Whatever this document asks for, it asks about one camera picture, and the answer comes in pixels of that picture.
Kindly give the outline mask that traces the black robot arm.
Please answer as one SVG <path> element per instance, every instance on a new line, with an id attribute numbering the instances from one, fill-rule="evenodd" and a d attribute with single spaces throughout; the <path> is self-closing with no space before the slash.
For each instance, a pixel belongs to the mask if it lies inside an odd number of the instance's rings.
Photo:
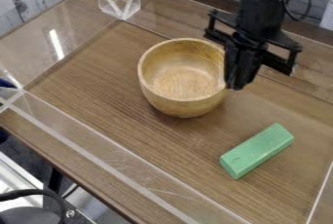
<path id="1" fill-rule="evenodd" d="M 205 37 L 224 45 L 224 80 L 232 90 L 251 84 L 265 65 L 291 75 L 303 46 L 282 29 L 290 0 L 241 0 L 237 14 L 209 12 Z"/>

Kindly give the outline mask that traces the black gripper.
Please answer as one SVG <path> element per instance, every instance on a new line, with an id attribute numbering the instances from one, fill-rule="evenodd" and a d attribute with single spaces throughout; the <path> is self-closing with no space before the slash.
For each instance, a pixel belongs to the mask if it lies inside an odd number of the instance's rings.
<path id="1" fill-rule="evenodd" d="M 291 75 L 303 46 L 283 32 L 290 0 L 241 0 L 237 14 L 209 12 L 205 37 L 225 45 L 225 82 L 243 90 L 263 65 Z"/>

